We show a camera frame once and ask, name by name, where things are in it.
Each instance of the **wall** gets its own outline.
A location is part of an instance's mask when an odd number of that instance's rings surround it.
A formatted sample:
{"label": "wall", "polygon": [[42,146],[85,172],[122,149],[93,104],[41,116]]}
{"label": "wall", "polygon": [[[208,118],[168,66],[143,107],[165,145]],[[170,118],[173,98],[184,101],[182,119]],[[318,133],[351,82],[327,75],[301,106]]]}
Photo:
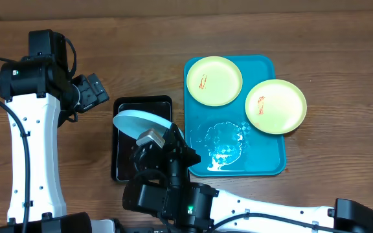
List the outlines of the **wall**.
{"label": "wall", "polygon": [[373,0],[0,0],[0,20],[373,10]]}

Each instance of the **green led indicator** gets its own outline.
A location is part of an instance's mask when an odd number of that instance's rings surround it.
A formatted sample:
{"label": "green led indicator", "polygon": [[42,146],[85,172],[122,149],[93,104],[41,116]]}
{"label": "green led indicator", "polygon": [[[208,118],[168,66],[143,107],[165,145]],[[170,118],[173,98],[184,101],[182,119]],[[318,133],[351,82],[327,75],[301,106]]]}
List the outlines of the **green led indicator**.
{"label": "green led indicator", "polygon": [[188,214],[192,214],[192,210],[194,209],[193,206],[188,206]]}

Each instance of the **yellow plate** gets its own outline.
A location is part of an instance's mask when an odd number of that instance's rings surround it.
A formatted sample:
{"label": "yellow plate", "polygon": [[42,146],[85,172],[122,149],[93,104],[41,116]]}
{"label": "yellow plate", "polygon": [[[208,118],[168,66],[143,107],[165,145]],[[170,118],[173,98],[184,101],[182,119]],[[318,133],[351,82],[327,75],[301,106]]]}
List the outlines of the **yellow plate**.
{"label": "yellow plate", "polygon": [[253,87],[245,100],[245,114],[259,130],[288,133],[303,121],[307,111],[302,91],[284,80],[267,80]]}
{"label": "yellow plate", "polygon": [[228,104],[238,96],[243,86],[239,68],[227,58],[218,56],[195,62],[186,78],[192,97],[208,106]]}

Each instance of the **wooden table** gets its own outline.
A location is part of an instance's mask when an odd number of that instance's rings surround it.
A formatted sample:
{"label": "wooden table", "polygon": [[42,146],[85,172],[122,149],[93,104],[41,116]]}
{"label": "wooden table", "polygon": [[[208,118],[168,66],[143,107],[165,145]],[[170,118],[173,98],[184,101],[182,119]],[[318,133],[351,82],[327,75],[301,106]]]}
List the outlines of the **wooden table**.
{"label": "wooden table", "polygon": [[[0,56],[27,55],[28,32],[46,28],[71,39],[77,74],[97,73],[110,95],[58,130],[68,213],[117,217],[126,226],[159,224],[123,210],[124,184],[110,178],[113,101],[167,94],[183,128],[184,64],[233,54],[268,56],[277,78],[304,92],[308,114],[286,137],[288,164],[280,175],[193,180],[284,205],[333,206],[340,197],[373,208],[373,12],[0,22]],[[10,145],[0,109],[0,225],[12,191]]]}

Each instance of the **red marking on plate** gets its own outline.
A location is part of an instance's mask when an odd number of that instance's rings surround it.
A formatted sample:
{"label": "red marking on plate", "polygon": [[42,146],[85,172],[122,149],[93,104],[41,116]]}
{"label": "red marking on plate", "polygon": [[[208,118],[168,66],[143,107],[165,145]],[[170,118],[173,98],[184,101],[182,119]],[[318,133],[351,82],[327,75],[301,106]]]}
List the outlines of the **red marking on plate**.
{"label": "red marking on plate", "polygon": [[199,84],[199,88],[201,90],[204,90],[205,83],[207,82],[207,77],[208,77],[208,75],[205,75],[205,74],[202,76],[201,83]]}
{"label": "red marking on plate", "polygon": [[257,101],[257,105],[258,105],[258,114],[259,115],[263,115],[264,114],[264,99],[265,97],[264,96],[261,96],[258,101]]}

